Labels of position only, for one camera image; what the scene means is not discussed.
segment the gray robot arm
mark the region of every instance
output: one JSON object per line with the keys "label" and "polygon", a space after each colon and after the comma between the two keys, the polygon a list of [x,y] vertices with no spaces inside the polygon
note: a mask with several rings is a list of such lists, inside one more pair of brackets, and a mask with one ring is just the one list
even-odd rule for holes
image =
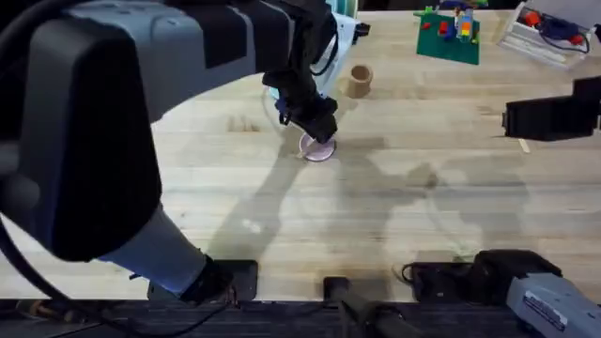
{"label": "gray robot arm", "polygon": [[[102,0],[40,25],[29,47],[19,167],[0,177],[11,187],[0,211],[64,260],[115,250],[161,197],[149,124],[254,73],[278,89],[286,122],[327,142],[337,105],[316,82],[327,88],[362,33],[336,39],[324,1],[225,3]],[[336,41],[342,53],[325,53]],[[324,57],[332,70],[316,81]]]}

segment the green lego baseplate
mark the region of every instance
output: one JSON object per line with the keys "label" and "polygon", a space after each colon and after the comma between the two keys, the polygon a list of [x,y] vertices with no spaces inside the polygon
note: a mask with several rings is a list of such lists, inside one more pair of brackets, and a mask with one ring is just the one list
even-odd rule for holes
{"label": "green lego baseplate", "polygon": [[[449,23],[449,26],[455,24],[455,18],[449,16],[429,13],[422,17],[420,35],[417,40],[417,54],[472,65],[480,64],[480,42],[475,44],[461,42],[458,38],[445,41],[443,37],[439,36],[439,26],[443,21]],[[422,29],[424,23],[430,23],[430,28]],[[473,27],[479,37],[480,23],[474,20]]]}

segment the cable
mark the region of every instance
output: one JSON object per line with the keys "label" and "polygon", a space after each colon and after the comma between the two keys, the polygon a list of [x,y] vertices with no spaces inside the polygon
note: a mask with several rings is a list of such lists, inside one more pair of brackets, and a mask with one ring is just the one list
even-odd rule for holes
{"label": "cable", "polygon": [[399,273],[399,271],[397,271],[394,266],[391,267],[391,271],[393,272],[394,277],[402,283],[405,283],[407,285],[413,285],[413,280],[410,279],[409,277],[407,277],[407,274],[405,273],[405,271],[407,271],[407,269],[409,268],[413,268],[416,265],[416,263],[409,263],[403,266],[403,268],[401,268],[401,272]]}
{"label": "cable", "polygon": [[203,317],[198,322],[194,323],[190,327],[183,329],[183,330],[179,330],[176,332],[170,332],[170,333],[144,333],[144,332],[140,332],[138,330],[134,330],[123,324],[116,323],[115,321],[107,319],[106,317],[104,317],[103,315],[101,315],[95,311],[91,311],[91,310],[85,308],[84,306],[80,305],[79,303],[77,303],[74,300],[71,300],[69,297],[64,295],[59,290],[57,290],[52,284],[48,283],[48,281],[46,281],[44,279],[44,277],[42,277],[39,274],[39,272],[37,272],[29,264],[29,262],[25,259],[25,257],[23,257],[23,254],[19,251],[19,249],[15,246],[14,242],[10,238],[10,235],[8,234],[8,231],[7,231],[6,227],[4,226],[4,223],[2,222],[2,220],[0,220],[0,250],[2,250],[2,253],[5,255],[8,262],[17,271],[19,271],[19,273],[21,273],[22,276],[25,277],[25,279],[27,279],[27,281],[29,281],[29,283],[31,283],[33,286],[37,287],[41,292],[43,292],[48,297],[50,297],[54,300],[59,300],[59,301],[64,302],[69,307],[73,308],[74,310],[79,311],[80,313],[97,320],[101,324],[104,324],[115,330],[120,330],[128,335],[132,335],[132,336],[136,336],[136,337],[175,338],[175,337],[178,337],[182,334],[188,333],[188,332],[196,329],[197,327],[204,324],[206,321],[211,319],[216,314],[223,312],[229,306],[229,303],[226,303],[223,306],[218,307],[217,309],[213,310],[211,313],[209,313],[208,315]]}
{"label": "cable", "polygon": [[[591,43],[587,39],[586,35],[580,32],[578,26],[575,23],[569,23],[562,19],[554,18],[550,15],[543,15],[543,22],[541,23],[538,33],[541,39],[549,46],[555,47],[562,51],[579,52],[588,54],[591,51]],[[586,44],[586,51],[582,51],[580,48],[563,47],[559,46],[551,40],[569,40],[572,37],[580,36],[583,37]]]}
{"label": "cable", "polygon": [[548,40],[547,37],[543,34],[542,31],[540,32],[540,35],[541,35],[541,38],[543,39],[543,41],[546,42],[548,45],[550,45],[552,47],[555,47],[555,48],[557,48],[559,50],[562,50],[562,51],[572,51],[572,52],[580,52],[580,53],[583,53],[583,54],[588,54],[591,51],[591,42],[589,42],[589,40],[586,38],[586,36],[584,34],[582,34],[582,33],[578,33],[578,34],[581,35],[584,38],[584,42],[586,44],[586,51],[582,51],[579,48],[559,46],[559,45],[551,42],[550,40]]}
{"label": "cable", "polygon": [[330,57],[328,57],[328,62],[326,63],[326,66],[323,67],[322,70],[318,71],[318,72],[313,72],[312,69],[309,69],[309,71],[311,71],[311,75],[313,76],[321,76],[323,75],[326,70],[328,70],[328,68],[330,67],[331,63],[334,61],[334,58],[338,55],[338,29],[336,29],[334,31],[334,46],[331,48],[331,52],[330,52]]}

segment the wooden tabletop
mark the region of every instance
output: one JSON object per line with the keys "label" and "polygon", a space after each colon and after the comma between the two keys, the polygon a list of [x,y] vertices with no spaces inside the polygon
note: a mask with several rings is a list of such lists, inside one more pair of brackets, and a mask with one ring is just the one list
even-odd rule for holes
{"label": "wooden tabletop", "polygon": [[[338,148],[326,162],[296,158],[300,133],[278,125],[259,76],[181,104],[154,126],[166,211],[213,256],[258,260],[262,300],[317,300],[330,275],[370,298],[411,300],[393,273],[405,263],[519,248],[600,302],[601,136],[528,142],[527,154],[502,137],[501,112],[510,100],[570,93],[574,78],[601,73],[601,57],[566,72],[503,50],[508,14],[476,12],[481,65],[471,66],[416,55],[410,12],[361,13],[372,30],[347,68],[369,65],[372,91],[344,97],[343,72],[332,93]],[[145,298],[146,282],[128,271],[60,262],[9,230],[67,294]],[[0,297],[40,293],[3,260]]]}

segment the wooden cup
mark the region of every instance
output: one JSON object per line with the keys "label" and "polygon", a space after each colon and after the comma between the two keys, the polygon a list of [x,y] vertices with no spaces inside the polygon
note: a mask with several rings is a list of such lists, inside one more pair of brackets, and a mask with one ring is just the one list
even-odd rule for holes
{"label": "wooden cup", "polygon": [[367,65],[356,65],[350,70],[346,94],[352,99],[360,99],[367,95],[371,89],[374,73]]}

